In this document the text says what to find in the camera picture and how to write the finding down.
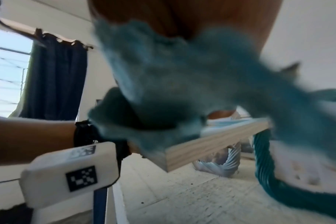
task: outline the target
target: curtain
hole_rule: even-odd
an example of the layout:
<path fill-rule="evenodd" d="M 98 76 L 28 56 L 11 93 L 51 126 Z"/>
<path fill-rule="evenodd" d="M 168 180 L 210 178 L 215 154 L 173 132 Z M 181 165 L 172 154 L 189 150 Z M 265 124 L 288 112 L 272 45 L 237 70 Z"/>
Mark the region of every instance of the curtain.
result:
<path fill-rule="evenodd" d="M 87 73 L 87 49 L 37 29 L 19 117 L 74 121 Z"/>

